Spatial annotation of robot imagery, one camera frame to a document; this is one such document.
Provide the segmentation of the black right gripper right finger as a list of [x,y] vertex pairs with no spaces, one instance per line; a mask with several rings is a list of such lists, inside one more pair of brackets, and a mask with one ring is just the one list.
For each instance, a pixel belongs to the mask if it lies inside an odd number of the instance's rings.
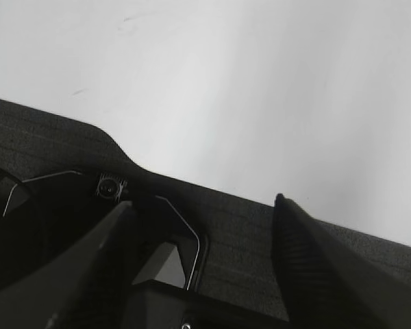
[[292,328],[411,328],[411,286],[281,193],[273,209],[273,269]]

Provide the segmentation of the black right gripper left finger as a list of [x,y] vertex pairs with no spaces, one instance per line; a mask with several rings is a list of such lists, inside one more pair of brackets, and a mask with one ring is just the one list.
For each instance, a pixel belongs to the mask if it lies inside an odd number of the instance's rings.
[[0,328],[53,328],[120,225],[134,216],[122,202],[74,246],[0,291]]

